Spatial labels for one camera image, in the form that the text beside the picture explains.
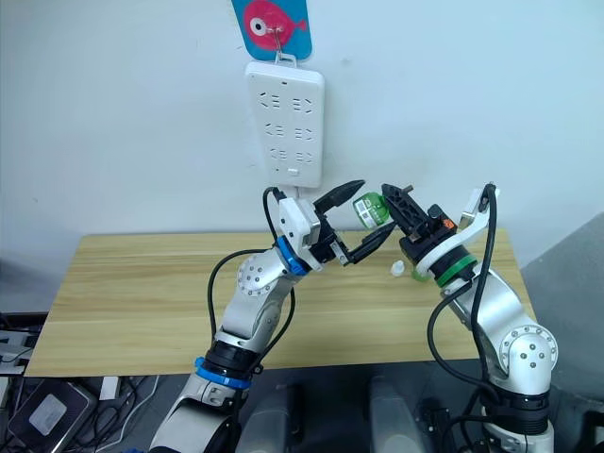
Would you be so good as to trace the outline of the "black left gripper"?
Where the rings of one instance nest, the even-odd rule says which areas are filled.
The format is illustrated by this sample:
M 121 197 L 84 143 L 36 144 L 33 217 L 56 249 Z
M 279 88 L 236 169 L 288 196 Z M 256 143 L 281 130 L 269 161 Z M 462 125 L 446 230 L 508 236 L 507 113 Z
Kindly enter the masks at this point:
M 314 213 L 319 220 L 319 232 L 317 240 L 310 246 L 310 254 L 320 264 L 326 264 L 332 260 L 338 261 L 342 266 L 357 264 L 377 251 L 396 227 L 394 222 L 383 225 L 364 237 L 359 246 L 351 251 L 347 249 L 342 238 L 329 223 L 325 213 L 347 202 L 364 184 L 364 179 L 348 181 L 331 189 L 313 202 Z

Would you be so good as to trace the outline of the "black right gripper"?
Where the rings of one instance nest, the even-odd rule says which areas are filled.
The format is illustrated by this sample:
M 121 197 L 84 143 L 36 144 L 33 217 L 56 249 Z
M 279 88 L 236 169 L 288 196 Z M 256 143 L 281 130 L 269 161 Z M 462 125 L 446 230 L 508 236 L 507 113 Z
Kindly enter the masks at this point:
M 405 234 L 399 241 L 404 255 L 408 259 L 422 259 L 452 237 L 457 232 L 457 225 L 437 204 L 423 211 L 411 197 L 412 190 L 412 185 L 404 188 L 387 183 L 381 185 L 390 216 Z

